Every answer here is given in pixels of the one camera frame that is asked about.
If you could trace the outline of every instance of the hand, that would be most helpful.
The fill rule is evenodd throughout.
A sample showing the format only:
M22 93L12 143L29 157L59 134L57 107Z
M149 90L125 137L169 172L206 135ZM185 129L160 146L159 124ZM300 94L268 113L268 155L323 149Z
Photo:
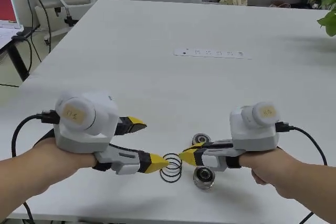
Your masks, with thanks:
M37 189L37 194L46 191L50 185L70 177L78 169L93 167L97 162L92 154L62 151L56 146L54 138L39 142L23 155L28 157L32 166L43 171L43 187Z
M239 158L241 166L251 168L257 184L272 184L279 195L290 198L290 184L302 164L283 150L248 152Z

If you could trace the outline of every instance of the green leaf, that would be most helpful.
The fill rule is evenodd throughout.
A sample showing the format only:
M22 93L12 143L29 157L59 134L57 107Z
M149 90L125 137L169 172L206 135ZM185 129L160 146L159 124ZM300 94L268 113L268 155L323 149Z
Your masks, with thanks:
M336 0L323 0L321 5L322 6L331 6L334 3L336 3Z
M336 12L330 11L326 14L324 18L321 18L317 21L321 26L328 26L329 24L336 25Z
M336 21L334 22L334 24L327 25L325 28L326 28L325 30L326 30L327 34L330 37L336 35Z

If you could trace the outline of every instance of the red screen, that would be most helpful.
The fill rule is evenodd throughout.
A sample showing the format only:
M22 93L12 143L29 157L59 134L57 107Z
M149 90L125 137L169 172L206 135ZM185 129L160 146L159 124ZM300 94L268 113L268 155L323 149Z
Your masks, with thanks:
M11 0L0 0L0 20L16 21Z

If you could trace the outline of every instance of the potted plant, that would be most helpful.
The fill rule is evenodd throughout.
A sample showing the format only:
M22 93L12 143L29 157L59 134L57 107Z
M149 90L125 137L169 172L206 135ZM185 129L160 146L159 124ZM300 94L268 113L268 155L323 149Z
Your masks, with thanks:
M321 6L331 8L330 12L324 18L319 19L317 22L324 26L329 36L336 35L336 0L320 0Z

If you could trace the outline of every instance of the coil spring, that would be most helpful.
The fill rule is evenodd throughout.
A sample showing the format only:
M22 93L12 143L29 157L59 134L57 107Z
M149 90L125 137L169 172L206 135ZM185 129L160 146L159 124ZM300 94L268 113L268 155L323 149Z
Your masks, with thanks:
M175 183L182 176L182 160L176 153L168 153L163 158L169 165L160 170L161 178L167 183Z

